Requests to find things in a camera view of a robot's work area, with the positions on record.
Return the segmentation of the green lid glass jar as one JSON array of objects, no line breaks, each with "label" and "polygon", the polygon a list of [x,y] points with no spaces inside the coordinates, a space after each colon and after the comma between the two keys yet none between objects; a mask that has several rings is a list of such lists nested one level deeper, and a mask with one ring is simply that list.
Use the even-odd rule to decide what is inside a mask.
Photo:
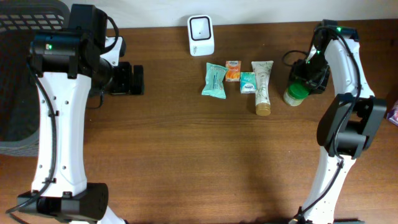
[{"label": "green lid glass jar", "polygon": [[283,99],[290,106],[300,105],[309,95],[310,90],[300,82],[290,84],[284,92]]}]

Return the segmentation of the white cream tube gold cap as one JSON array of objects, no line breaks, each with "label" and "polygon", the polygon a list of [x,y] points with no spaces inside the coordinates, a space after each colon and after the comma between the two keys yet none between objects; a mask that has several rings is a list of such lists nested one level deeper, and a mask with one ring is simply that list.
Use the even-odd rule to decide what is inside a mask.
[{"label": "white cream tube gold cap", "polygon": [[256,79],[256,114],[259,116],[269,116],[271,114],[269,79],[273,63],[273,61],[251,62]]}]

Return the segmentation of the teal tissue pack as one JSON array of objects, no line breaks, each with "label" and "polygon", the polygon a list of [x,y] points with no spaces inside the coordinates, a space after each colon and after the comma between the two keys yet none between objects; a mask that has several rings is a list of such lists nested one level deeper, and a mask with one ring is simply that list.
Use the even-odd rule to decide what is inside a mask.
[{"label": "teal tissue pack", "polygon": [[251,94],[256,92],[256,78],[254,72],[241,72],[240,92],[241,94]]}]

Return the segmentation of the teal pouch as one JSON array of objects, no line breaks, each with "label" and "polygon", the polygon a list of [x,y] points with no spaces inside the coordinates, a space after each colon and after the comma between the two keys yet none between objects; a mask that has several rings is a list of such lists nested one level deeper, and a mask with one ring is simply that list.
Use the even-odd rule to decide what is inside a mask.
[{"label": "teal pouch", "polygon": [[201,94],[215,98],[226,99],[223,80],[228,69],[221,65],[206,64],[205,87]]}]

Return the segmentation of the orange tissue pack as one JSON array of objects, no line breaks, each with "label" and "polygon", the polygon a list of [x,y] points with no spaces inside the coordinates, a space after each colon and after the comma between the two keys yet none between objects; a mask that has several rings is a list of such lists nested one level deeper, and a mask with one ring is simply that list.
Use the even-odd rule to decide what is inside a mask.
[{"label": "orange tissue pack", "polygon": [[226,61],[226,68],[228,71],[225,75],[225,80],[227,82],[238,82],[240,81],[241,74],[241,61]]}]

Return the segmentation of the red purple snack package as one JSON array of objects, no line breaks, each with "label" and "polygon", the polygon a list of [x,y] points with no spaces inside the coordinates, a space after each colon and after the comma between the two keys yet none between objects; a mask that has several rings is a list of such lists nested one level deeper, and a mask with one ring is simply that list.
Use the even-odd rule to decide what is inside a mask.
[{"label": "red purple snack package", "polygon": [[396,101],[388,112],[386,119],[390,121],[392,124],[398,126],[398,101]]}]

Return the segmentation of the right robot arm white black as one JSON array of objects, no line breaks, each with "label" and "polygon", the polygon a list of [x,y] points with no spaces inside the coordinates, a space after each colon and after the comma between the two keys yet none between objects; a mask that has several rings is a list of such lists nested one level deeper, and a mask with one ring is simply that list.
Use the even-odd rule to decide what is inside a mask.
[{"label": "right robot arm white black", "polygon": [[333,80],[335,98],[317,128],[320,161],[309,196],[291,223],[334,223],[338,197],[349,170],[366,151],[387,110],[364,76],[355,28],[324,19],[313,30],[305,58],[290,67],[289,85],[309,94],[325,91]]}]

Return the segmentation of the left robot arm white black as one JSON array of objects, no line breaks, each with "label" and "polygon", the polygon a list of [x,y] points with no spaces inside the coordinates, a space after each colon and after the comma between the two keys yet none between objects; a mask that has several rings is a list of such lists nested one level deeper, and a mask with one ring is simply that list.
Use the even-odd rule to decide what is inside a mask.
[{"label": "left robot arm white black", "polygon": [[108,186],[87,181],[83,161],[88,98],[144,93],[143,67],[122,62],[124,39],[106,35],[112,22],[92,4],[74,4],[64,28],[40,31],[31,42],[27,69],[39,94],[39,155],[31,189],[17,197],[9,217],[126,223],[109,207]]}]

